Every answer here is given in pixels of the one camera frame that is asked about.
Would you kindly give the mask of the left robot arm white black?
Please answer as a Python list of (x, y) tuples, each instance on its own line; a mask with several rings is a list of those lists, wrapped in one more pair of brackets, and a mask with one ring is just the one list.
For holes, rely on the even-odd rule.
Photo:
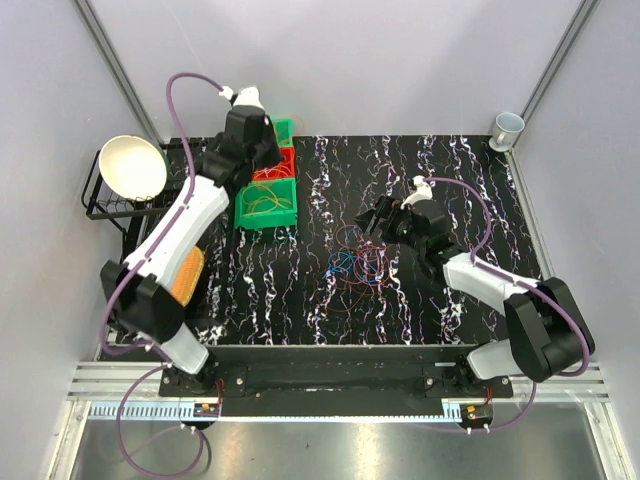
[(195, 161), (185, 152), (183, 188), (150, 236), (124, 262), (107, 262), (101, 272), (108, 298), (105, 317), (140, 335), (138, 346), (156, 349), (182, 371), (181, 384), (196, 396), (215, 386), (209, 353), (185, 323), (185, 309), (171, 290), (188, 254), (223, 213), (255, 170), (281, 160), (271, 118), (261, 105), (235, 105), (213, 150)]

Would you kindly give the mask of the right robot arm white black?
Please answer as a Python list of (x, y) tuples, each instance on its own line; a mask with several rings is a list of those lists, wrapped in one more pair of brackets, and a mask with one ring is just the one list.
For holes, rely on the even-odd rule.
[(552, 376), (579, 376), (596, 345), (568, 285), (557, 277), (536, 280), (472, 257), (452, 239), (446, 216), (432, 200), (405, 206), (381, 196), (356, 216), (367, 235), (414, 250), (423, 273), (435, 283), (491, 307), (506, 320), (505, 340), (472, 349), (454, 371), (466, 396), (486, 389), (490, 379), (523, 375), (537, 383)]

